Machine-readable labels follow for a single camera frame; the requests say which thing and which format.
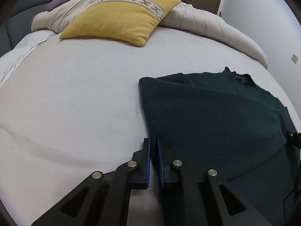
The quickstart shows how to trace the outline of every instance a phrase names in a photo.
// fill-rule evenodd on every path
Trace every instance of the silver bolt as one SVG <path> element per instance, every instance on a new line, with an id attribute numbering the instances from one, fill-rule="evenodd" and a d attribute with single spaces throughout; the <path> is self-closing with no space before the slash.
<path id="1" fill-rule="evenodd" d="M 92 173 L 92 177 L 94 179 L 99 179 L 99 178 L 101 178 L 101 176 L 102 176 L 101 172 L 94 172 L 94 173 Z"/>
<path id="2" fill-rule="evenodd" d="M 176 167 L 179 167 L 179 166 L 182 166 L 182 165 L 183 165 L 183 162 L 180 161 L 180 160 L 174 160 L 174 161 L 173 161 L 173 164 L 174 164 Z"/>
<path id="3" fill-rule="evenodd" d="M 137 166 L 137 162 L 136 161 L 129 161 L 128 166 L 129 167 L 135 167 L 135 166 Z"/>
<path id="4" fill-rule="evenodd" d="M 216 175 L 217 175 L 217 171 L 214 170 L 214 169 L 210 169 L 210 170 L 208 171 L 208 174 L 209 174 L 210 176 L 216 176 Z"/>

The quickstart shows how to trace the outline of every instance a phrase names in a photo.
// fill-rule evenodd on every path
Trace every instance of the electrical outlet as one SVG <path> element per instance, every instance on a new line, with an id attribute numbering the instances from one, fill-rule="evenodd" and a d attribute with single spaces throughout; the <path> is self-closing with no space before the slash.
<path id="1" fill-rule="evenodd" d="M 294 61 L 295 63 L 297 63 L 298 57 L 296 56 L 296 54 L 293 54 L 292 61 Z"/>

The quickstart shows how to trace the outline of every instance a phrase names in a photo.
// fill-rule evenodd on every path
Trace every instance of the gray headboard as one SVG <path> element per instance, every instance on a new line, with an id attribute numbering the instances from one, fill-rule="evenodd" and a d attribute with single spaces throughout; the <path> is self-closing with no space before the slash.
<path id="1" fill-rule="evenodd" d="M 52 0 L 18 0 L 9 19 L 0 26 L 0 57 L 13 49 L 26 36 L 32 17 L 43 11 Z"/>

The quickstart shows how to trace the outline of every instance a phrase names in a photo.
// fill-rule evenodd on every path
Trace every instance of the dark green cloth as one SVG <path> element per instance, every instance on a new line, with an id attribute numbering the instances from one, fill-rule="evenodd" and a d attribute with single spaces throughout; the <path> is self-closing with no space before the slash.
<path id="1" fill-rule="evenodd" d="M 159 138 L 192 169 L 216 169 L 274 226 L 284 222 L 282 202 L 294 186 L 299 150 L 285 146 L 282 130 L 296 129 L 277 98 L 228 68 L 145 77 L 139 87 L 152 144 Z M 156 157 L 152 146 L 155 166 Z M 292 200 L 286 207 L 289 213 Z M 164 201 L 163 209 L 168 214 Z M 172 221 L 165 218 L 165 225 Z"/>

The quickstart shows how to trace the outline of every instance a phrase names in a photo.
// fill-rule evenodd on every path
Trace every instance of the star pattern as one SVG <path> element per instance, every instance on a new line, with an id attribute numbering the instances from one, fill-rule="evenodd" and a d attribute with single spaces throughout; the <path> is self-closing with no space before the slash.
<path id="1" fill-rule="evenodd" d="M 91 6 L 94 6 L 99 3 L 113 2 L 113 1 L 121 1 L 121 2 L 129 2 L 129 3 L 138 4 L 146 9 L 148 9 L 154 15 L 156 15 L 158 21 L 160 21 L 165 15 L 162 8 L 160 8 L 156 3 L 154 3 L 150 0 L 99 0 L 95 3 L 93 3 Z"/>

